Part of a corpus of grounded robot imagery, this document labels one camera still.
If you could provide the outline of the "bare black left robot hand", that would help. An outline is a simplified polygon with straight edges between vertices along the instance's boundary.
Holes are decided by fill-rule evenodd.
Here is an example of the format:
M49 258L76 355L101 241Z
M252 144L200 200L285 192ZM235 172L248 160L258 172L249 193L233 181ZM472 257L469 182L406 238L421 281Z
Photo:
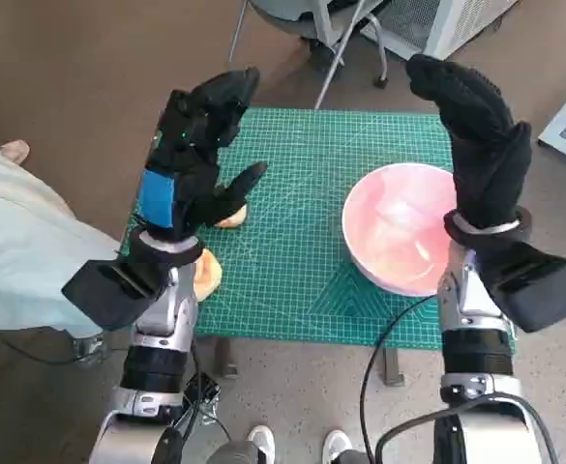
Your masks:
M255 67L220 73L190 92L173 90L156 126L136 196L136 221L153 238L180 242L246 205L267 163L218 183L219 150L231 145L260 79Z

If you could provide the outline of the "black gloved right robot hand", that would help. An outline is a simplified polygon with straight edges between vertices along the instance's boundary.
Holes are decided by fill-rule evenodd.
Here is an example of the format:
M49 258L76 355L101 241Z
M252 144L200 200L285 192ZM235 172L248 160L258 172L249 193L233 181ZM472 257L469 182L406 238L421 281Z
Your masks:
M450 137L459 215L478 230L515 222L530 125L515 121L500 89L473 68L415 54L405 70L411 92L437 106Z

